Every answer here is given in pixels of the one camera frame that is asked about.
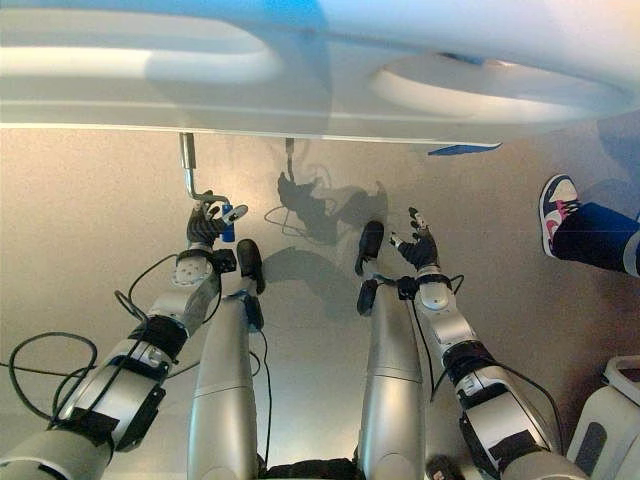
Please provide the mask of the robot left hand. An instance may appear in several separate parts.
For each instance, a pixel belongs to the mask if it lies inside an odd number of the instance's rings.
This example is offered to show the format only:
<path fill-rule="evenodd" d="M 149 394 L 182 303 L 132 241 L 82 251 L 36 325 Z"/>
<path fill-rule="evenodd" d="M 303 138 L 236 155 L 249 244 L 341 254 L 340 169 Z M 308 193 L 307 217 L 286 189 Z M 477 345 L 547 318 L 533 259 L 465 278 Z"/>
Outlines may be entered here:
<path fill-rule="evenodd" d="M 211 201 L 198 201 L 187 223 L 187 240 L 190 245 L 202 244 L 207 247 L 212 247 L 219 237 L 224 242 L 233 242 L 234 224 L 247 213 L 247 205 L 217 206 Z"/>

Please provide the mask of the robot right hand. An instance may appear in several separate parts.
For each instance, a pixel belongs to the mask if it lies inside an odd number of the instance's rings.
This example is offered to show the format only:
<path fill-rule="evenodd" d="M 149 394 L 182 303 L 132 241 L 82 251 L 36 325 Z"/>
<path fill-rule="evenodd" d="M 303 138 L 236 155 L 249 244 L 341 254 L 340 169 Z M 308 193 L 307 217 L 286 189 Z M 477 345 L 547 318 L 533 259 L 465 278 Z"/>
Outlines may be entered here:
<path fill-rule="evenodd" d="M 414 229 L 414 241 L 404 241 L 396 232 L 392 232 L 389 243 L 417 272 L 427 267 L 440 267 L 437 245 L 428 224 L 415 207 L 409 207 L 408 213 Z"/>

